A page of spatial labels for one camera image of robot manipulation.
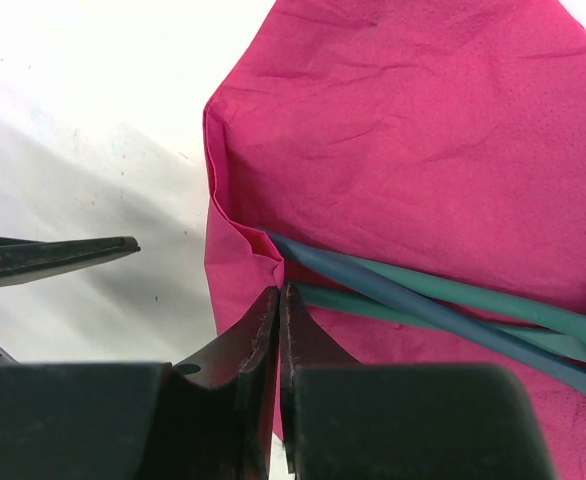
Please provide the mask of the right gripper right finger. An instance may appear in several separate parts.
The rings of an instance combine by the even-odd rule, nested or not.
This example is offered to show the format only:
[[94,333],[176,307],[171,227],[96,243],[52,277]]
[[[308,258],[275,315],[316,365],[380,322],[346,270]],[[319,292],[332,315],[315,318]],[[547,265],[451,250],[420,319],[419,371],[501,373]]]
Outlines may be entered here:
[[554,479],[519,381],[487,364],[365,365],[282,289],[280,412],[299,479]]

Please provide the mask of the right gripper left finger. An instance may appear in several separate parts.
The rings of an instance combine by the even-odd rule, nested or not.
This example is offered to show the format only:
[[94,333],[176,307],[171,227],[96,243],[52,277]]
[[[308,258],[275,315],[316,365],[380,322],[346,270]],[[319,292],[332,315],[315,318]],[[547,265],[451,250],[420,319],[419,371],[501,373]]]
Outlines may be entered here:
[[178,364],[0,365],[0,479],[264,479],[279,292]]

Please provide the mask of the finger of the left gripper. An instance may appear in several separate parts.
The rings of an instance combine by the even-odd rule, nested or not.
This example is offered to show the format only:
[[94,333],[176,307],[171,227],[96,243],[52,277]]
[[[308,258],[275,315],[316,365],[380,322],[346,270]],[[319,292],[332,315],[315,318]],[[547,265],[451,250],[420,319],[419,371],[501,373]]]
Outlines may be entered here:
[[140,251],[133,237],[108,237],[60,242],[0,237],[0,287],[110,262]]

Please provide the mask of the dark blue plastic fork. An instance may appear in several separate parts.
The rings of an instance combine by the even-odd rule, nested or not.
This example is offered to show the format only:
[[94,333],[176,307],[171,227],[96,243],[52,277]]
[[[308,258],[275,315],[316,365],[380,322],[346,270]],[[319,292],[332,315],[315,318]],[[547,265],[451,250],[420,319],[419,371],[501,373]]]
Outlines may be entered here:
[[344,286],[343,292],[359,293],[399,312],[423,320],[436,330],[460,338],[543,372],[586,396],[586,364],[552,354],[512,336],[489,322],[546,329],[497,313],[437,300],[410,290],[379,274],[330,257],[281,235],[269,234],[280,255]]

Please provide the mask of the teal plastic spoon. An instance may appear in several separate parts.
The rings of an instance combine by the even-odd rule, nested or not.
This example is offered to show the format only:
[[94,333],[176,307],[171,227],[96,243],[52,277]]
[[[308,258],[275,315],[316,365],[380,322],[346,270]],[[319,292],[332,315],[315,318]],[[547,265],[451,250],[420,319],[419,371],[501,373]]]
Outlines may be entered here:
[[363,258],[323,252],[330,257],[379,274],[422,295],[497,313],[568,335],[586,345],[586,315],[504,292]]

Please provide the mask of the pink paper napkin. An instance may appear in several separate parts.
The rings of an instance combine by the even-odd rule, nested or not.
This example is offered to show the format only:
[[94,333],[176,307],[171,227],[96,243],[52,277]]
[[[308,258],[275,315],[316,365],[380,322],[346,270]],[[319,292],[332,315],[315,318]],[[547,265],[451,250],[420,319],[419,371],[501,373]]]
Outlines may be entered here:
[[279,1],[204,110],[216,326],[301,243],[586,315],[586,31],[556,1]]

